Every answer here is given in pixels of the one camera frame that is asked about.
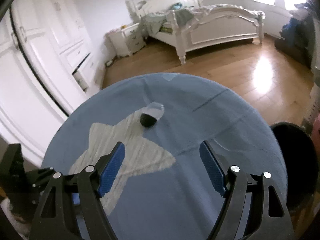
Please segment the blue gripper pad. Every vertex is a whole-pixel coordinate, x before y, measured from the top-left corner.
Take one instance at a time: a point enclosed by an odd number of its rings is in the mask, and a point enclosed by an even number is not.
[[[199,152],[213,188],[215,191],[219,192],[221,196],[224,196],[227,192],[226,178],[217,160],[204,142],[200,144]]]
[[[113,182],[115,181],[118,171],[124,160],[124,156],[125,146],[123,143],[120,143],[100,175],[100,186],[97,190],[100,198],[102,198],[105,193],[108,193],[111,190]]]

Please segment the silver bolt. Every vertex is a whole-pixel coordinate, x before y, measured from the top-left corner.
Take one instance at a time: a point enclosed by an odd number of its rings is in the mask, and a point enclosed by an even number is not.
[[[58,179],[61,177],[61,173],[60,172],[56,172],[54,175],[53,175],[53,178],[54,179]]]
[[[93,172],[94,171],[94,166],[88,166],[85,168],[86,172]]]
[[[238,166],[231,166],[231,170],[234,171],[234,172],[239,172],[240,171],[240,168]]]
[[[271,178],[271,174],[267,171],[263,173],[263,176],[265,176],[267,179]]]

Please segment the pile of clothes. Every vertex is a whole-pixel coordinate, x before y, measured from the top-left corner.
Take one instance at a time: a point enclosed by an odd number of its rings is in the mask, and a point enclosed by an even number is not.
[[[275,41],[275,47],[310,68],[315,44],[312,10],[308,3],[295,7],[296,9],[289,11],[292,17],[289,23],[282,27],[282,39]]]

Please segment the bed frame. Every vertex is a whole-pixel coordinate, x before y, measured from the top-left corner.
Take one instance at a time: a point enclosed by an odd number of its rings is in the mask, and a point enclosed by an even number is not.
[[[173,33],[158,32],[155,35],[149,33],[149,36],[174,46],[183,65],[186,63],[186,52],[195,49],[251,38],[260,38],[262,43],[264,35],[262,15],[257,20],[241,8],[210,8],[201,6],[199,0],[146,0],[145,4],[136,10],[136,14],[143,17],[148,13],[165,11],[177,2],[198,8],[197,16],[180,28],[175,12],[171,11],[167,19],[172,25]]]

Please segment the headboard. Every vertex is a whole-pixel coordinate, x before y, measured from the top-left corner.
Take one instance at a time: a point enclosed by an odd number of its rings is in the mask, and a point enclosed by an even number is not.
[[[143,17],[148,13],[165,11],[177,2],[181,2],[183,6],[194,6],[195,8],[199,8],[198,0],[146,0],[146,3],[141,7],[141,9],[136,11],[136,14],[139,17]]]

